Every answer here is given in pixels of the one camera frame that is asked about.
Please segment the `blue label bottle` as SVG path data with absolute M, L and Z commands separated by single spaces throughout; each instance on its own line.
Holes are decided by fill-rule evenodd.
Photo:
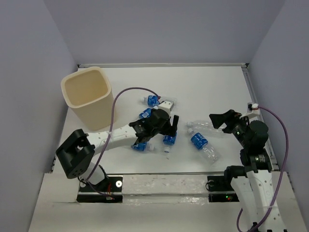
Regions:
M 158 106 L 154 106 L 153 108 L 146 108 L 138 115 L 138 119 L 149 118 L 153 109 L 157 110 Z
M 141 102 L 149 107 L 158 106 L 164 101 L 173 102 L 176 104 L 177 99 L 172 97 L 161 96 L 158 98 L 156 95 L 148 95 L 146 97 L 142 97 Z
M 144 152 L 144 151 L 151 151 L 152 152 L 152 151 L 155 150 L 155 146 L 150 142 L 132 145 L 131 148 L 136 150 L 136 151 L 140 151 L 140 152 Z
M 177 138 L 177 133 L 175 134 L 175 136 L 165 135 L 163 137 L 163 144 L 164 144 L 164 152 L 165 153 L 171 152 L 171 148 L 175 145 L 176 138 Z
M 220 154 L 200 132 L 196 132 L 192 128 L 189 128 L 187 133 L 190 137 L 191 143 L 198 150 L 199 155 L 210 165 L 219 160 Z

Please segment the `clear unlabelled bottle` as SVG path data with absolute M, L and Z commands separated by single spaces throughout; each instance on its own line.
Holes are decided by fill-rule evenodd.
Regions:
M 206 120 L 188 121 L 186 123 L 186 126 L 189 129 L 192 129 L 196 132 L 200 132 L 206 137 L 224 138 L 226 136 L 226 134 L 224 134 L 222 131 L 223 127 L 216 129 L 213 127 L 211 121 Z

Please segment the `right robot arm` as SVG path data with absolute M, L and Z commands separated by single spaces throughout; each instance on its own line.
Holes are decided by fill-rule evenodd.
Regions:
M 260 115 L 256 103 L 248 105 L 246 114 L 228 110 L 210 114 L 215 129 L 223 124 L 223 133 L 232 134 L 241 144 L 241 166 L 228 166 L 222 178 L 226 189 L 233 189 L 241 205 L 240 215 L 246 217 L 250 232 L 286 232 L 276 198 L 280 183 L 272 182 L 272 162 L 265 149 L 268 126 L 255 117 Z

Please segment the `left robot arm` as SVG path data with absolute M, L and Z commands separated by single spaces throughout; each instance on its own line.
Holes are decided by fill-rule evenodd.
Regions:
M 92 162 L 95 155 L 123 146 L 148 142 L 158 134 L 174 136 L 179 116 L 153 109 L 148 118 L 131 122 L 112 132 L 85 133 L 75 130 L 56 150 L 56 156 L 68 179 L 80 178 L 97 191 L 106 188 L 109 178 L 103 168 Z

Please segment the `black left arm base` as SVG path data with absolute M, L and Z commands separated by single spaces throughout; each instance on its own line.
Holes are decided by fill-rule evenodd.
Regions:
M 123 201 L 122 175 L 109 175 L 105 183 L 90 186 L 80 181 L 77 202 L 79 203 L 121 203 Z

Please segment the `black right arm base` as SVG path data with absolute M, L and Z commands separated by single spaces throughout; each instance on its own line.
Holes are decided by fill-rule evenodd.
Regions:
M 209 175 L 205 188 L 208 191 L 209 203 L 234 203 L 239 198 L 223 175 Z

